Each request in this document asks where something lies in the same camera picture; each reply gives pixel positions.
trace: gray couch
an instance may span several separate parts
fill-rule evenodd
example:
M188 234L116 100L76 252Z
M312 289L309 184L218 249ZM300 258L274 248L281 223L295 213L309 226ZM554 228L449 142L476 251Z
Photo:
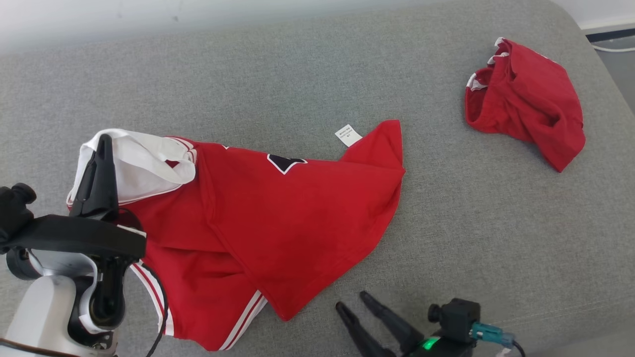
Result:
M568 71L584 150L556 173L536 148L464 121L469 76L508 37ZM0 58L0 183L26 182L36 214L65 213L79 146L103 128L180 135L282 156L338 159L333 133L398 118L399 210L377 249L283 323L267 306L219 356L357 356L334 305L368 290L426 334L427 306L475 300L528 352L632 325L635 118L575 22L546 0L457 1L262 27L91 44ZM0 332L27 283L0 268ZM119 354L156 333L126 279ZM475 356L500 348L482 343ZM166 337L156 356L205 356Z

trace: red jersey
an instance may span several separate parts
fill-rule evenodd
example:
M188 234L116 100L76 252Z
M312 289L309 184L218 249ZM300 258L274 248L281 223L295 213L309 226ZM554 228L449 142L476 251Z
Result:
M147 233L133 270L166 334L231 348L269 302L283 320L377 245L404 175L399 121L381 123L340 161L283 158L184 138L106 130L82 146L74 199L99 136L113 137L120 204Z

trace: floor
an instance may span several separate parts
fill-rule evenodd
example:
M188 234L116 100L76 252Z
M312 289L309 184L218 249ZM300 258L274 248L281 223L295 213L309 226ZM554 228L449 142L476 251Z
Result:
M635 36L593 43L604 48L635 48ZM624 99L635 112L635 51L611 53L597 51L604 65L617 83Z

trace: clothing tag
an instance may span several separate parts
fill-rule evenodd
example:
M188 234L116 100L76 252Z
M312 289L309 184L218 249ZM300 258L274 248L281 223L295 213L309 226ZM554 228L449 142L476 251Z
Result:
M496 354L496 357L507 357L507 354L510 353L512 350L510 350L509 348L503 348L503 350L499 353Z
M351 125L346 125L342 129L339 129L335 135L340 138L340 140L344 143L344 145L350 147L352 144L361 139L361 135L358 134L355 129L351 127Z

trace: white wall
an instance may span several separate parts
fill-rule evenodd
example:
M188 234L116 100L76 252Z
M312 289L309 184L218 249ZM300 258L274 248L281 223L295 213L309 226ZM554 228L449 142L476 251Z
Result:
M0 54L438 1L0 0ZM635 27L635 0L554 1L587 33Z
M635 28L635 0L552 0L587 34Z

